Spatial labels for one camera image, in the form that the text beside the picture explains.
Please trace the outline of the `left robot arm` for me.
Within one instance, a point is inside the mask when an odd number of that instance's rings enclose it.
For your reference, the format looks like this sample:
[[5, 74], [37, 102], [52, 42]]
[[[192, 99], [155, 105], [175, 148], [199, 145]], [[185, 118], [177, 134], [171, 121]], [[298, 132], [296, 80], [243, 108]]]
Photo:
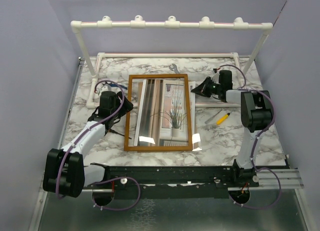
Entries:
[[132, 111], [133, 104], [124, 94], [103, 91], [99, 106], [88, 118], [83, 130], [60, 149], [51, 149], [46, 157], [42, 187], [44, 191], [55, 193], [58, 198], [80, 195], [83, 188], [92, 183], [106, 188], [111, 177], [98, 164], [84, 165], [84, 158], [114, 124]]

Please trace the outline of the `yellow black screwdriver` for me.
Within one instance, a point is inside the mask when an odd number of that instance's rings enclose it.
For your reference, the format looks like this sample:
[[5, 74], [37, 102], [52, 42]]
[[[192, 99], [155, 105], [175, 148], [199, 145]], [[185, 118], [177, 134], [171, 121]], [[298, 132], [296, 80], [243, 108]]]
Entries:
[[219, 126], [221, 125], [229, 116], [230, 116], [230, 112], [228, 112], [227, 114], [225, 114], [223, 117], [221, 117], [217, 122], [216, 124]]

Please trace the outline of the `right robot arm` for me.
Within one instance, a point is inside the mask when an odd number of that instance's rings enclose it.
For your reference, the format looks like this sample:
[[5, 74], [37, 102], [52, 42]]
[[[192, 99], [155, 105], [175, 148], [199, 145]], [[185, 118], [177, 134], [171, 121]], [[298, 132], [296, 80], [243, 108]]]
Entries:
[[244, 87], [234, 89], [232, 72], [221, 70], [218, 72], [217, 83], [208, 76], [191, 92], [206, 98], [217, 96], [224, 103], [240, 105], [241, 123], [244, 127], [243, 140], [233, 162], [229, 180], [236, 187], [242, 186], [248, 177], [254, 175], [257, 150], [263, 133], [275, 122], [275, 109], [269, 91]]

